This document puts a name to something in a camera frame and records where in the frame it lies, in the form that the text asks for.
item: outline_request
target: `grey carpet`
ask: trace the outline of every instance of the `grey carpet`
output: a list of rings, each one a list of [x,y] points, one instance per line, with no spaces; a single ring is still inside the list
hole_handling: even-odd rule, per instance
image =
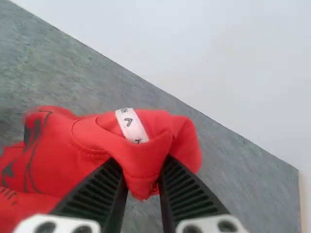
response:
[[[0,0],[0,142],[21,140],[38,104],[76,114],[125,106],[189,116],[204,153],[200,178],[251,233],[299,233],[298,171],[25,10]],[[159,198],[129,196],[123,233],[162,232]]]

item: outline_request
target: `white tongue label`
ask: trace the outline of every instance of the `white tongue label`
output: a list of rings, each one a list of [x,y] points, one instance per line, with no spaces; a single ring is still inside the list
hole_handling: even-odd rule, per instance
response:
[[[121,108],[115,114],[126,139],[137,144],[149,142],[145,128],[133,108]]]

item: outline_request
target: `red fabric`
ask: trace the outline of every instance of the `red fabric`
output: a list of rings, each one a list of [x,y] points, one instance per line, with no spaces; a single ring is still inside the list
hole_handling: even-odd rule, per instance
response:
[[[0,157],[1,232],[10,233],[35,213],[48,213],[110,156],[139,200],[158,193],[156,180],[168,153],[191,171],[199,170],[202,156],[190,119],[165,111],[136,113],[147,143],[125,139],[114,112],[79,117],[61,107],[41,106],[26,114],[25,140],[5,147]]]

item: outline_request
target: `black plastic jaw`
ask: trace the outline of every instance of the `black plastic jaw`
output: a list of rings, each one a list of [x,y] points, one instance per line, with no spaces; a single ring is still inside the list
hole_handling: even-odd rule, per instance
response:
[[[81,181],[50,214],[97,221],[102,233],[121,231],[128,189],[112,158]]]
[[[213,192],[177,159],[168,155],[159,177],[164,233],[184,219],[229,214]]]

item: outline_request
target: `white wall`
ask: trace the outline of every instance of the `white wall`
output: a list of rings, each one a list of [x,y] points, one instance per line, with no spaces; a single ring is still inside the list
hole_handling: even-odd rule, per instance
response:
[[[311,219],[311,1],[13,2],[301,170]]]

